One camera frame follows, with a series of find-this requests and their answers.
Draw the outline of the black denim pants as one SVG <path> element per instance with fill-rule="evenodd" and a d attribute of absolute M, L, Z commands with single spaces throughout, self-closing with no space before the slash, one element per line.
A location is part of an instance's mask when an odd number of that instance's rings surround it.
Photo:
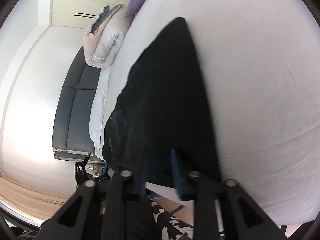
<path fill-rule="evenodd" d="M 103 158 L 145 182 L 172 186 L 171 152 L 183 177 L 221 179 L 212 118 L 184 18 L 171 21 L 133 64 L 104 129 Z"/>

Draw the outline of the dark grey headboard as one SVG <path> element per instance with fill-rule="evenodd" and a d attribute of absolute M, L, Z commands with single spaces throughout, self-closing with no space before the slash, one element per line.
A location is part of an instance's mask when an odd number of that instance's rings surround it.
<path fill-rule="evenodd" d="M 89 135 L 99 76 L 100 69 L 86 63 L 84 49 L 80 48 L 68 70 L 57 104 L 52 137 L 56 159 L 81 161 L 90 154 L 90 163 L 104 162 L 94 155 L 94 143 Z"/>

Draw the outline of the folded beige duvet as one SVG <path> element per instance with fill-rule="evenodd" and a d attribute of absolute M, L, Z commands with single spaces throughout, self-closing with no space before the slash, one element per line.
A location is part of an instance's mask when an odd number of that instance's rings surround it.
<path fill-rule="evenodd" d="M 127 6 L 121 4 L 94 34 L 91 33 L 92 24 L 87 27 L 84 35 L 84 56 L 89 66 L 106 69 L 114 63 L 133 21 L 133 16 L 125 17 L 126 10 Z"/>

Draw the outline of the folded blue garment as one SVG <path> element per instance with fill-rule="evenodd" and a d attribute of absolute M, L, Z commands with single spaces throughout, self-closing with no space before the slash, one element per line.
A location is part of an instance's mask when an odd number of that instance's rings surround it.
<path fill-rule="evenodd" d="M 95 22 L 92 24 L 91 33 L 95 33 L 100 25 L 110 16 L 113 12 L 121 7 L 121 4 L 115 5 L 114 7 L 110 8 L 109 5 L 103 8 L 102 12 L 96 17 Z"/>

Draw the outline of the white bed mattress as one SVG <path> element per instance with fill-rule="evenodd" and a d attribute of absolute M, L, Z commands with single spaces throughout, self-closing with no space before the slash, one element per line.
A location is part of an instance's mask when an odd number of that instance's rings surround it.
<path fill-rule="evenodd" d="M 146 0 L 111 69 L 109 117 L 142 51 L 174 18 L 193 37 L 225 178 L 278 225 L 319 213 L 319 26 L 302 0 Z"/>

